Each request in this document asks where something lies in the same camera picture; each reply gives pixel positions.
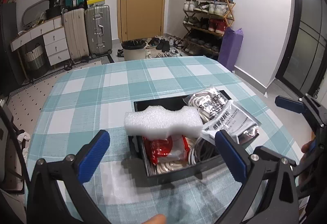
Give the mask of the person's right hand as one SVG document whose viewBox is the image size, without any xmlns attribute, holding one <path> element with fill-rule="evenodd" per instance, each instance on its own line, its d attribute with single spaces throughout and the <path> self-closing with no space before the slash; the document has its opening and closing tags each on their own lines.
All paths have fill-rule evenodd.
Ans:
<svg viewBox="0 0 327 224">
<path fill-rule="evenodd" d="M 304 144 L 302 147 L 301 147 L 301 152 L 303 154 L 307 154 L 309 153 L 310 151 L 310 148 L 311 148 L 311 145 L 315 142 L 315 140 L 311 140 L 309 142 L 307 142 L 306 144 Z"/>
</svg>

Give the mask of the person's left hand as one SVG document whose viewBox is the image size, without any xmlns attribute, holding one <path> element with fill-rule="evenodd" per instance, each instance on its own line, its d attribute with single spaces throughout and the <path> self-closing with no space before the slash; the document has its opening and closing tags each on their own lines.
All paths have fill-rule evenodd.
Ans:
<svg viewBox="0 0 327 224">
<path fill-rule="evenodd" d="M 157 214 L 147 221 L 143 222 L 142 224 L 165 224 L 166 223 L 166 216 L 163 214 Z"/>
</svg>

